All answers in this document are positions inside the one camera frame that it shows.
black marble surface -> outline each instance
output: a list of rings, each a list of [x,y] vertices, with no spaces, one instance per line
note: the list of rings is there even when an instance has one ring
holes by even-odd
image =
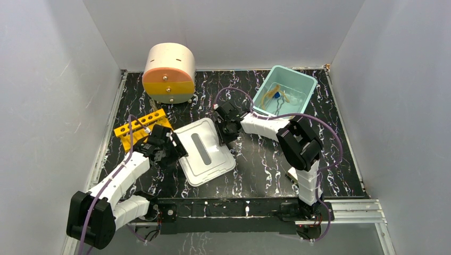
[[[328,123],[340,136],[344,157],[337,168],[328,171],[322,187],[326,197],[363,197],[362,189],[346,141],[343,126],[329,88],[324,70],[301,70],[318,80],[315,92],[305,113]],[[200,118],[210,117],[213,100],[223,87],[237,87],[253,97],[269,71],[208,71],[196,72],[196,98],[192,103],[161,105],[174,129]],[[141,83],[142,73],[129,73],[114,128],[126,124],[129,114],[144,116],[154,111],[150,97]],[[228,90],[220,100],[231,99],[237,106],[246,103],[245,96]],[[320,167],[332,164],[338,157],[338,149],[330,133],[317,123],[311,123],[324,143]],[[237,166],[220,177],[199,187],[192,187],[186,181],[182,168],[175,164],[167,169],[153,167],[130,188],[125,197],[135,191],[144,190],[159,198],[241,198],[241,197],[295,197],[297,185],[286,175],[290,169],[279,145],[258,135],[242,134],[231,144]],[[112,133],[105,155],[101,179],[110,173],[124,159],[124,150],[119,138]]]

yellow object in bin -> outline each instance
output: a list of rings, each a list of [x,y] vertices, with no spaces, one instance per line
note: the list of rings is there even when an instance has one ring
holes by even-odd
[[[165,126],[173,130],[171,123],[169,123],[166,118],[166,113],[163,109],[159,109],[153,113],[147,114],[144,117],[139,117],[138,120],[150,130],[153,129],[155,124]],[[148,136],[148,134],[144,131],[144,129],[139,125],[137,121],[131,122],[131,128],[133,130],[133,144],[135,144],[138,140]],[[122,142],[122,146],[127,152],[130,151],[130,129],[128,127],[128,123],[114,129],[114,135],[119,137]]]

white plastic lid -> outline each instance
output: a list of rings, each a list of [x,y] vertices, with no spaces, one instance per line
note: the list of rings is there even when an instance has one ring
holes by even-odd
[[[226,145],[219,145],[210,118],[200,119],[174,132],[188,153],[179,162],[191,186],[202,185],[235,168],[235,159]]]

marble tabletop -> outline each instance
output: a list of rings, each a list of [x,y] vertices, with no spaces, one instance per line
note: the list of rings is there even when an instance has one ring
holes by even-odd
[[[328,123],[340,136],[344,156],[341,163],[324,176],[322,187],[326,197],[365,197],[358,178],[355,163],[345,137],[337,106],[329,87],[325,70],[299,70],[318,80],[315,92],[305,110],[306,114]],[[161,105],[174,129],[201,118],[213,118],[211,108],[217,92],[223,87],[237,87],[252,97],[258,91],[269,71],[206,71],[196,72],[196,97],[192,103]],[[142,73],[128,73],[114,128],[126,124],[129,114],[144,116],[153,112],[150,97],[141,83]],[[237,106],[246,105],[239,92],[228,90],[220,100],[233,100]],[[333,164],[338,157],[338,148],[333,136],[317,123],[312,123],[324,143],[320,167]],[[230,144],[236,158],[236,167],[199,187],[188,184],[182,168],[175,164],[166,169],[152,167],[129,189],[126,197],[134,192],[147,191],[158,198],[272,198],[295,197],[297,185],[286,175],[290,165],[281,153],[277,142],[258,135],[242,134]],[[124,150],[119,138],[111,134],[105,155],[100,180],[124,159]]]

gray floor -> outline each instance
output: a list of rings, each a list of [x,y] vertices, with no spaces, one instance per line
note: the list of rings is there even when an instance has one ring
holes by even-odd
[[[383,254],[374,224],[334,224],[314,245],[278,233],[189,233],[161,235],[146,246],[127,229],[116,232],[104,250],[91,254],[270,255]]]

